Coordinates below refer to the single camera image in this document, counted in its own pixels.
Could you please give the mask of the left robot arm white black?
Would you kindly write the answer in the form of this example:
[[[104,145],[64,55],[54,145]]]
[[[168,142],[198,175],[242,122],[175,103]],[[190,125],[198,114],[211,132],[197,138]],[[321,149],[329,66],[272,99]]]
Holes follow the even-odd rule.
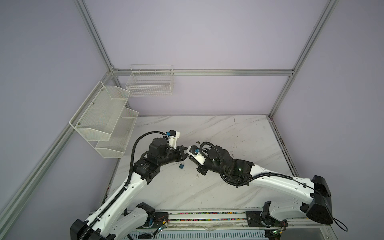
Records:
[[[160,173],[161,167],[186,159],[184,146],[175,146],[174,137],[155,138],[140,159],[133,163],[128,177],[118,190],[86,220],[76,220],[70,227],[72,240],[122,240],[137,228],[154,223],[155,209],[146,203],[122,217],[123,211],[138,193]]]

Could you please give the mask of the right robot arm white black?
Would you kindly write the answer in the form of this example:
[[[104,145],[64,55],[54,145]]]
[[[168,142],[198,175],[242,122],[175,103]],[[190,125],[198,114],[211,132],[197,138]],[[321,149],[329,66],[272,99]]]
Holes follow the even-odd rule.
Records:
[[[321,176],[308,179],[269,171],[252,162],[234,159],[227,150],[208,142],[200,147],[190,146],[187,153],[202,175],[211,171],[235,188],[257,186],[292,197],[284,202],[264,203],[259,223],[266,228],[294,218],[308,218],[323,225],[334,223],[332,194]]]

